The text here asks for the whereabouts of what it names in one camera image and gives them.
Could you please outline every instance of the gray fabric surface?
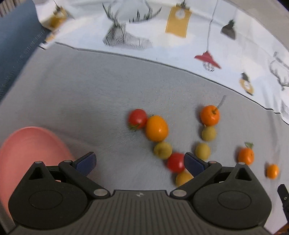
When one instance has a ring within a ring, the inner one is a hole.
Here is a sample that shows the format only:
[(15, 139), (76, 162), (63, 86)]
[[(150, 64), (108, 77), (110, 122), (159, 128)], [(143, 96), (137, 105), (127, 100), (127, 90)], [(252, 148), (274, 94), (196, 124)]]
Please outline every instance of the gray fabric surface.
[[(153, 155), (154, 144), (144, 133), (127, 128), (128, 112), (143, 108), (163, 116), (170, 128), (166, 140), (185, 153), (201, 140), (200, 109), (217, 105), (223, 95), (210, 160), (234, 166), (238, 147), (254, 143), (250, 167), (272, 200), (266, 228), (275, 232), (286, 222), (277, 187), (289, 178), (288, 125), (247, 98), (179, 69), (62, 45), (38, 49), (0, 104), (0, 144), (21, 127), (45, 127), (76, 157), (96, 152), (98, 163), (89, 178), (108, 190), (171, 191), (174, 177)], [(266, 163), (279, 165), (277, 180), (265, 177)]]

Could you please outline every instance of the metal screw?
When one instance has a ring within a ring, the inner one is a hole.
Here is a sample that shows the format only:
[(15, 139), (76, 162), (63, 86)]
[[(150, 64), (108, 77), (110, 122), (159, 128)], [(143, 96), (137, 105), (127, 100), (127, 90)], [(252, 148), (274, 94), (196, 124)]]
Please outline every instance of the metal screw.
[(103, 197), (108, 194), (108, 191), (104, 188), (99, 188), (93, 191), (95, 196)]
[(187, 192), (185, 190), (182, 190), (182, 189), (177, 189), (177, 190), (173, 191), (173, 195), (175, 195), (176, 197), (184, 197), (187, 195)]

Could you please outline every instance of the cherry tomato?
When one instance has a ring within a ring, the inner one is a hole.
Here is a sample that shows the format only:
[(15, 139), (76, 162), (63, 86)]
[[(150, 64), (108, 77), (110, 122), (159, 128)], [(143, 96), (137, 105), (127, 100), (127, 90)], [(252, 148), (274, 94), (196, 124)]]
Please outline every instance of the cherry tomato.
[(184, 154), (173, 153), (166, 164), (167, 168), (173, 173), (181, 173), (184, 169)]
[(129, 127), (132, 130), (137, 130), (145, 127), (147, 123), (147, 114), (142, 109), (133, 110), (128, 117)]

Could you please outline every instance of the small orange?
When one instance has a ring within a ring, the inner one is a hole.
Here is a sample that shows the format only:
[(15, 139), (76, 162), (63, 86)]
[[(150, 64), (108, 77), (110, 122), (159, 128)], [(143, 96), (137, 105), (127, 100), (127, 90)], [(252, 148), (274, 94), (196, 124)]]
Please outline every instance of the small orange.
[(252, 143), (245, 143), (246, 148), (242, 148), (238, 154), (238, 162), (244, 162), (250, 165), (254, 161), (254, 152), (252, 150)]
[(163, 141), (168, 136), (168, 125), (166, 121), (158, 115), (150, 117), (147, 120), (146, 135), (151, 141)]
[(269, 165), (266, 170), (269, 179), (275, 179), (279, 175), (279, 167), (276, 164)]
[(216, 106), (208, 105), (202, 109), (200, 117), (204, 125), (214, 126), (220, 120), (220, 112)]

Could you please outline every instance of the black lamp print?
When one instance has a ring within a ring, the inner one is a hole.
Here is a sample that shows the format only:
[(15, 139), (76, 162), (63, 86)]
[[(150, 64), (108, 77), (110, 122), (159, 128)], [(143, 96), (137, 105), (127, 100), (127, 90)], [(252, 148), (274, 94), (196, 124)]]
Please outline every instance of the black lamp print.
[[(118, 11), (114, 15), (111, 12), (111, 7), (114, 3), (110, 4), (107, 9), (105, 8), (104, 4), (102, 4), (107, 17), (113, 22), (113, 25), (110, 27), (105, 38), (103, 39), (104, 44), (111, 47), (116, 46), (116, 47), (142, 49), (142, 50), (151, 47), (152, 42), (149, 39), (136, 37), (128, 33), (125, 29), (126, 23), (118, 22), (117, 20)], [(142, 23), (148, 21), (156, 17), (161, 11), (160, 8), (156, 13), (153, 14), (152, 8), (148, 5), (147, 2), (146, 5), (148, 7), (148, 13), (141, 18), (139, 11), (137, 11), (136, 17), (129, 20), (130, 23)]]
[(211, 24), (212, 24), (213, 19), (214, 19), (217, 5), (218, 5), (218, 0), (216, 2), (215, 9), (214, 9), (213, 14), (212, 14), (212, 19), (211, 19), (210, 24), (209, 24), (208, 37), (207, 37), (207, 51), (204, 52), (202, 55), (196, 55), (195, 56), (195, 59), (203, 62), (203, 67), (205, 68), (205, 70), (210, 71), (210, 72), (213, 72), (215, 70), (215, 68), (221, 69), (220, 65), (218, 65), (218, 63), (216, 61), (214, 61), (213, 57), (209, 53), (209, 39), (210, 39), (210, 32), (211, 32)]
[(234, 20), (230, 20), (229, 23), (227, 25), (225, 25), (222, 30), (221, 33), (227, 35), (229, 38), (235, 40), (236, 39), (236, 33), (234, 30)]

